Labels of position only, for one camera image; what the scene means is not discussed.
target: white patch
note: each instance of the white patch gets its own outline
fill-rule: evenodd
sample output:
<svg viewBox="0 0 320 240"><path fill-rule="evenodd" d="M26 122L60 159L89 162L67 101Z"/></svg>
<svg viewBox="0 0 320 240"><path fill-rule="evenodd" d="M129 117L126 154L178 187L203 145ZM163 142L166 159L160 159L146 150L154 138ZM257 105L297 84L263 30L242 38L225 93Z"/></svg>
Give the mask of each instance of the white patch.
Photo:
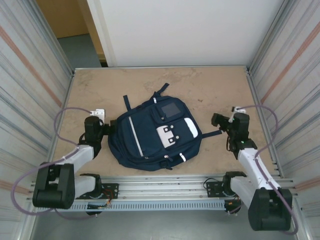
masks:
<svg viewBox="0 0 320 240"><path fill-rule="evenodd" d="M194 124L194 122L186 117L184 119L184 121L186 122L186 124L188 125L188 128L190 129L190 132L192 133L193 138L195 139L198 136L198 130L196 128L196 125Z"/></svg>
<svg viewBox="0 0 320 240"><path fill-rule="evenodd" d="M164 148L167 148L176 143L175 141L172 140L172 138L174 137L174 134L172 131L168 131L168 126L166 125L160 126L156 129L156 131L158 132L158 135L161 139L161 142Z"/></svg>

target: backpack strap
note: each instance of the backpack strap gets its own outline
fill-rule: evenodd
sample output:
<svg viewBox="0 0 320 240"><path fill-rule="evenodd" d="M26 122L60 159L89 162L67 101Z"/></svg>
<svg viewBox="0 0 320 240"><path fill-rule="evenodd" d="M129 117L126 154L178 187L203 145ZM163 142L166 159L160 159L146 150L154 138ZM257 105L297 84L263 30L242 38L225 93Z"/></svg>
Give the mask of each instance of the backpack strap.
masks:
<svg viewBox="0 0 320 240"><path fill-rule="evenodd" d="M166 88L167 88L169 85L170 85L170 84L166 82L166 83L162 86L162 88L160 88L160 90L157 91L156 93L160 95L161 93L163 93L163 92L166 90Z"/></svg>
<svg viewBox="0 0 320 240"><path fill-rule="evenodd" d="M162 169L172 170L172 167L170 166L170 163L167 160L161 161L160 166Z"/></svg>
<svg viewBox="0 0 320 240"><path fill-rule="evenodd" d="M213 136L220 135L220 134L222 134L221 130L211 131L211 132L203 133L202 138L205 139L205 138L213 137Z"/></svg>
<svg viewBox="0 0 320 240"><path fill-rule="evenodd" d="M125 104L126 109L128 111L131 110L129 99L128 99L128 95L124 95L123 96L123 100L124 100L124 104Z"/></svg>

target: wire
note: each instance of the wire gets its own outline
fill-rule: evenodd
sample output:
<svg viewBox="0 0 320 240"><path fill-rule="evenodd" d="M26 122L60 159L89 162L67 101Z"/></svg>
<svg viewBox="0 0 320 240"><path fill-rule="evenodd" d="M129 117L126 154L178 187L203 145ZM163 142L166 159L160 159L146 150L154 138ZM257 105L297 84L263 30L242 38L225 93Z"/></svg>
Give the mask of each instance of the wire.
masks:
<svg viewBox="0 0 320 240"><path fill-rule="evenodd" d="M112 190L110 190L110 189L102 189L102 192L109 199L109 204L111 204L111 200L114 199L114 194L113 194Z"/></svg>
<svg viewBox="0 0 320 240"><path fill-rule="evenodd" d="M237 211L238 209L240 209L243 204L244 204L244 203L241 201L240 206L237 206L235 209L233 209L233 210L231 210L231 211L228 211L228 214L233 214L235 211Z"/></svg>
<svg viewBox="0 0 320 240"><path fill-rule="evenodd" d="M114 193L112 192L112 190L110 190L110 189L103 189L102 191L109 191L109 192L110 192L110 195L111 195L110 201L111 201L112 199L114 199Z"/></svg>
<svg viewBox="0 0 320 240"><path fill-rule="evenodd" d="M289 206L289 204L287 203L287 201L284 199L284 197L281 195L281 193L278 191L278 189L273 185L272 182L269 181L266 173L264 172L264 170L262 169L257 157L258 155L265 149L267 149L275 140L276 134L278 133L278 129L279 129L279 121L278 121L278 117L276 115L276 113L269 107L267 106L263 106L263 105L248 105L248 106L244 106L244 107L240 107L240 109L249 109L249 108L262 108L262 109L266 109L269 112L271 112L271 114L274 116L274 120L275 120L275 130L274 130L274 134L270 140L270 142L264 146L263 148L261 148L260 150L258 150L254 156L254 161L256 166L258 167L259 171L261 172L261 174L263 175L264 179L267 181L267 183L271 186L271 188L275 191L276 195L281 199L281 201L283 202L285 208L288 210L288 212L291 214L293 222L294 222L294 230L292 232L288 232L288 231L282 231L284 234L287 235L295 235L297 234L298 230L299 230L299 225L298 225L298 220L296 218L295 213L292 211L291 207Z"/></svg>
<svg viewBox="0 0 320 240"><path fill-rule="evenodd" d="M205 184L206 184L209 180L215 180L216 182L220 182L220 181L218 181L217 179L215 179L215 178L213 178L213 177L209 177L209 178L207 178L207 179L204 181L204 183L203 183L203 188L204 188L204 189L207 189L207 188L205 187Z"/></svg>
<svg viewBox="0 0 320 240"><path fill-rule="evenodd" d="M40 166L37 166L35 167L34 169L32 169L31 171L23 174L22 176L20 176L12 185L12 188L11 188L11 192L10 192L10 197L11 197L11 201L12 201L12 204L20 211L22 212L23 214L27 214L27 215L31 215L31 216L41 216L43 214L46 214L48 212L51 212L53 209L50 208L48 210L45 210L45 211L41 211L41 212L31 212L31 211L27 211L25 209L23 209L17 202L16 200L16 197L15 197L15 191L16 191L16 188L19 184L19 182L24 179L25 177L39 171L40 169L43 169L43 168L46 168L46 167L49 167L51 165L55 165L57 163L61 163L62 161L65 161L66 159L72 157L73 155L75 155L78 151L79 151L79 146L78 144L76 144L74 141L71 141L71 140L68 140L66 138L63 138L59 135L58 133L58 130L57 130L57 119L58 117L60 116L61 113L63 113L64 111L66 110L81 110L81 111L84 111L84 112L87 112L87 113L91 113L89 110L86 110L84 108L81 108L81 107L65 107L63 109L61 109L57 114L56 116L54 117L54 120L53 120L53 130L54 130L54 133L55 135L61 139L62 141L65 141L67 143L70 143L70 144L73 144L76 146L75 150L71 153L69 153L68 155L62 157L61 159L59 160L56 160L56 161L52 161L52 162L48 162L48 163L45 163L45 164L42 164Z"/></svg>

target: wooden platform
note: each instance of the wooden platform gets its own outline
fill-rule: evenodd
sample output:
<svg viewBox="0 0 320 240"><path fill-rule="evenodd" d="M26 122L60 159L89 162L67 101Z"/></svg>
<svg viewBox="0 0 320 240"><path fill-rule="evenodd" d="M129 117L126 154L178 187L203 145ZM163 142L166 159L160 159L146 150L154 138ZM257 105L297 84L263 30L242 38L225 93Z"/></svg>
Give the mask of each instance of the wooden platform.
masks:
<svg viewBox="0 0 320 240"><path fill-rule="evenodd" d="M178 67L178 68L138 68L138 69L79 69L68 100L68 107L87 110L105 109L106 122L116 119L126 112L123 95L128 95L131 107L148 100L154 91L164 83L170 86L162 94L178 97L186 103L203 133L217 130L211 125L214 113L231 115L232 106L246 106L254 103L243 67ZM249 132L262 148L265 137L255 109L250 115ZM66 112L60 134L78 141L84 132L85 112ZM99 155L85 164L78 173L95 173L101 176L141 176L141 175L192 175L223 174L226 171L243 171L242 166L231 152L226 150L227 134L206 138L202 141L199 155L173 168L155 172L136 170L121 166L111 154L107 136L102 141ZM54 159L61 158L74 147L58 141ZM274 172L269 153L261 154L270 173Z"/></svg>

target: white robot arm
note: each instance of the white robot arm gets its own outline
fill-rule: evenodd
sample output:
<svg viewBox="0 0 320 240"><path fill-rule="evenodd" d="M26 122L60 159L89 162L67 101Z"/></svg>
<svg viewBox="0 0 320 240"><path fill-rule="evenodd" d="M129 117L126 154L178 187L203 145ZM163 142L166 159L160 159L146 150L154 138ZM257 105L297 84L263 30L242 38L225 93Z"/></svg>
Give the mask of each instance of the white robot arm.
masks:
<svg viewBox="0 0 320 240"><path fill-rule="evenodd" d="M92 111L84 121L85 132L80 136L78 146L63 161L38 171L32 202L35 207L69 209L75 198L89 193L98 197L102 193L98 174L75 173L87 162L93 160L101 150L103 136L114 131L114 126L104 123L104 109Z"/></svg>
<svg viewBox="0 0 320 240"><path fill-rule="evenodd" d="M246 170L227 172L222 191L227 196L238 195L248 208L249 223L253 230L287 231L291 227L291 214L277 195L292 207L292 194L272 178L259 155L255 142L249 138L249 115L240 107L233 107L231 117L215 113L213 126L228 134L227 150L234 154Z"/></svg>

